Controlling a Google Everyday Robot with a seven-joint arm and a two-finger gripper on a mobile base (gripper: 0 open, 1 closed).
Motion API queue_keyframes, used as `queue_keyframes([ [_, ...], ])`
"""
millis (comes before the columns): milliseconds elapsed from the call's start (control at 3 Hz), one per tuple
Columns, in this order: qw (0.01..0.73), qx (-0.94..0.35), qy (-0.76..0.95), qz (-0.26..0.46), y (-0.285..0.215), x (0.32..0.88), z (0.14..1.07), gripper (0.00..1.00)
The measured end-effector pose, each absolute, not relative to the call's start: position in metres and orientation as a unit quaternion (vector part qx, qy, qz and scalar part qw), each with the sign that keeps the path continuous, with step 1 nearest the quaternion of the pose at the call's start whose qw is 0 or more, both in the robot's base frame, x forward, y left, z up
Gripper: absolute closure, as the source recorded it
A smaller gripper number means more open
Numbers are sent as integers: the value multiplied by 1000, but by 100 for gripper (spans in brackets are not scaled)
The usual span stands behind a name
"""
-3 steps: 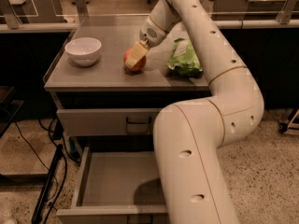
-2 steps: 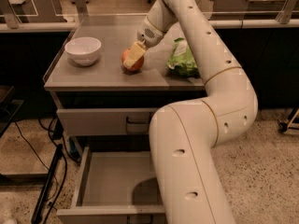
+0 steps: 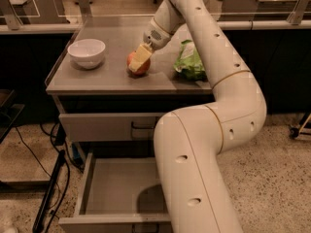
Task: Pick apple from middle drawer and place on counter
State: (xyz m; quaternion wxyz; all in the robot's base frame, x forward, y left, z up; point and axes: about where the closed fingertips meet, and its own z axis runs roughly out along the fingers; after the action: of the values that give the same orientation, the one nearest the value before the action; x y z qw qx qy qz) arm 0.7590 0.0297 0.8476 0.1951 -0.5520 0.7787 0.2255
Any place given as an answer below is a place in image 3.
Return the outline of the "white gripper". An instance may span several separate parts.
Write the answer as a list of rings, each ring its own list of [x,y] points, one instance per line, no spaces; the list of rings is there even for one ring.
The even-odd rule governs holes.
[[[165,19],[159,19],[153,17],[147,29],[143,34],[144,44],[141,44],[128,65],[129,70],[132,72],[138,71],[143,64],[150,59],[154,50],[160,50],[164,48],[171,40],[171,31],[169,22]]]

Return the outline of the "wheeled robot base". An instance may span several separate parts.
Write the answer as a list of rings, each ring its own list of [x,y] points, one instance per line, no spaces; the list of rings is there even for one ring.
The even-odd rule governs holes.
[[[290,137],[297,138],[299,135],[311,135],[311,113],[305,113],[298,126],[290,128]]]

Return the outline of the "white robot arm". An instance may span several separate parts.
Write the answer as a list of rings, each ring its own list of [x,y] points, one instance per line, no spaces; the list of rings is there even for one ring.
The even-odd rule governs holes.
[[[206,0],[164,0],[128,68],[137,72],[185,24],[214,102],[174,110],[155,127],[154,148],[174,233],[243,233],[217,156],[254,138],[266,103],[250,69],[205,6]]]

